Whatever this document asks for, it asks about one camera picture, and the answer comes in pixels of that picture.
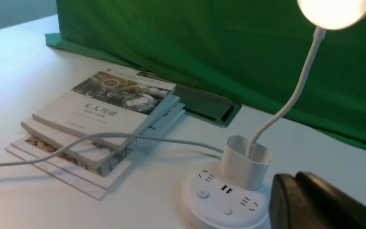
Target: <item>power socket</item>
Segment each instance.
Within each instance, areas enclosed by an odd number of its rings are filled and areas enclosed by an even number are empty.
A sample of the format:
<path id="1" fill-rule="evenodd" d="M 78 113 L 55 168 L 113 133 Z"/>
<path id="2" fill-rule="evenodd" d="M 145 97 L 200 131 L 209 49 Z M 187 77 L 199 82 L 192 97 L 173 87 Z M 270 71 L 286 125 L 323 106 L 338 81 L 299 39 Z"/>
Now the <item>power socket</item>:
<path id="1" fill-rule="evenodd" d="M 221 163 L 202 165 L 182 186 L 183 217 L 197 229 L 258 229 L 268 219 L 270 189 L 246 190 L 225 178 Z"/>

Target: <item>desk surface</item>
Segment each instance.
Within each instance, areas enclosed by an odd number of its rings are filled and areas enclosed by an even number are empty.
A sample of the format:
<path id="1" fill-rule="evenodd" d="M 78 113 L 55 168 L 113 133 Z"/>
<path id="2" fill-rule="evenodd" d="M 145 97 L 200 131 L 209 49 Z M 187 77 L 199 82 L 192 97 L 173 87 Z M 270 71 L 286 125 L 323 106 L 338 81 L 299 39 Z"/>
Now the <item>desk surface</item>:
<path id="1" fill-rule="evenodd" d="M 58 32 L 57 16 L 0 30 L 0 162 L 18 160 L 4 151 L 25 134 L 20 121 L 82 81 L 83 72 L 109 63 L 45 46 Z M 270 114 L 243 107 L 226 129 L 186 116 L 169 138 L 223 148 L 227 137 L 251 137 Z M 314 129 L 281 119 L 260 138 L 276 173 L 311 171 L 366 205 L 366 151 Z M 179 217 L 183 177 L 215 160 L 202 148 L 158 144 L 138 166 L 96 201 L 31 165 L 0 168 L 0 228 L 188 228 Z"/>

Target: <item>green cloth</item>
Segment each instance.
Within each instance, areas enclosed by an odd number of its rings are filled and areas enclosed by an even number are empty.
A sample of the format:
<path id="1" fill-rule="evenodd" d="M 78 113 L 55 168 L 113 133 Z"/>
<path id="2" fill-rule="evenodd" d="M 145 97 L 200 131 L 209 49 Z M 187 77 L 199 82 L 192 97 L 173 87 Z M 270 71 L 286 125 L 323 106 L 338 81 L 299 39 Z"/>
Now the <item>green cloth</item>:
<path id="1" fill-rule="evenodd" d="M 295 0 L 57 0 L 46 43 L 276 113 L 314 26 Z M 366 17 L 328 31 L 286 118 L 366 149 Z"/>

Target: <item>book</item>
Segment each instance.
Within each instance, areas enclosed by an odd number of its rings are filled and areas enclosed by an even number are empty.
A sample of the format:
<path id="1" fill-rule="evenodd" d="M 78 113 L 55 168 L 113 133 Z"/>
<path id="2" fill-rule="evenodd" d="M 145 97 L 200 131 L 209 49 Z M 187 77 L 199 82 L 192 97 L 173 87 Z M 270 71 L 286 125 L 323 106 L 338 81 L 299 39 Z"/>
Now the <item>book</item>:
<path id="1" fill-rule="evenodd" d="M 170 127 L 180 119 L 185 113 L 183 110 L 184 104 L 178 103 L 173 109 L 169 110 L 158 121 L 148 127 L 146 131 L 142 133 L 144 136 L 163 136 L 164 133 L 170 129 Z M 142 150 L 148 151 L 152 145 L 156 143 L 154 140 L 149 139 L 134 139 L 128 146 L 128 150 Z"/>
<path id="2" fill-rule="evenodd" d="M 180 110 L 167 122 L 163 123 L 162 128 L 159 128 L 162 131 L 157 128 L 155 132 L 149 132 L 149 134 L 158 133 L 158 137 L 162 136 L 177 122 L 183 113 L 184 110 Z M 147 142 L 147 148 L 150 148 L 154 143 L 154 141 Z M 30 134 L 24 135 L 5 149 L 22 160 L 43 158 L 57 151 L 57 148 Z M 33 164 L 33 166 L 99 200 L 122 174 L 128 173 L 139 164 L 139 160 L 143 155 L 142 151 L 125 148 L 125 150 L 117 152 L 113 158 L 97 170 L 66 154 L 60 154 L 47 161 Z"/>
<path id="3" fill-rule="evenodd" d="M 125 67 L 99 71 L 33 113 L 32 118 L 77 137 L 97 132 L 141 134 L 166 112 L 176 85 L 138 76 L 138 72 Z M 93 141 L 119 151 L 131 140 Z"/>
<path id="4" fill-rule="evenodd" d="M 11 145 L 7 146 L 5 150 L 24 161 L 37 159 L 37 157 L 28 154 L 18 148 L 15 148 Z M 77 177 L 74 174 L 69 173 L 68 171 L 65 171 L 62 168 L 59 168 L 48 162 L 36 163 L 33 164 L 33 166 L 46 172 L 52 177 L 55 177 L 58 180 L 63 181 L 64 183 L 70 185 L 71 187 L 74 187 L 76 190 L 81 191 L 82 193 L 87 194 L 90 197 L 93 197 L 96 200 L 101 200 L 106 193 L 106 189 L 96 184 L 93 184 L 83 178 Z"/>
<path id="5" fill-rule="evenodd" d="M 174 99 L 172 106 L 174 106 L 179 101 L 178 97 L 173 96 L 173 98 Z M 157 121 L 157 125 L 164 123 L 164 120 L 169 119 L 170 116 L 173 115 L 167 113 L 165 114 L 166 115 L 163 115 Z M 49 126 L 43 125 L 42 123 L 39 123 L 32 118 L 22 121 L 21 126 L 32 136 L 42 139 L 44 142 L 47 142 L 55 148 L 62 148 L 78 140 L 78 137 L 74 135 L 70 135 Z M 85 163 L 92 168 L 97 169 L 107 160 L 109 160 L 117 151 L 119 150 L 113 150 L 111 148 L 107 148 L 103 145 L 91 141 L 84 141 L 70 148 L 66 152 L 66 154 L 72 156 L 73 158 Z"/>

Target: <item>desk lamp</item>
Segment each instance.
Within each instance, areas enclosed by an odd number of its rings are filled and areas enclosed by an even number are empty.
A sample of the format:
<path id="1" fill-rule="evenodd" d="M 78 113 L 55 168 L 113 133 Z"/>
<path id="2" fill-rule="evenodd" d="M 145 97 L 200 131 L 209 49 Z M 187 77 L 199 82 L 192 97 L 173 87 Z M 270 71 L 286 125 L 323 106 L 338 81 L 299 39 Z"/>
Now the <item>desk lamp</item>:
<path id="1" fill-rule="evenodd" d="M 296 103 L 327 29 L 347 28 L 366 15 L 366 0 L 297 2 L 303 15 L 316 25 L 316 29 L 296 89 L 285 106 L 251 140 L 242 136 L 229 137 L 221 163 L 204 164 L 185 177 L 182 213 L 197 229 L 254 229 L 261 228 L 267 221 L 269 189 L 262 183 L 272 156 L 257 140 Z"/>

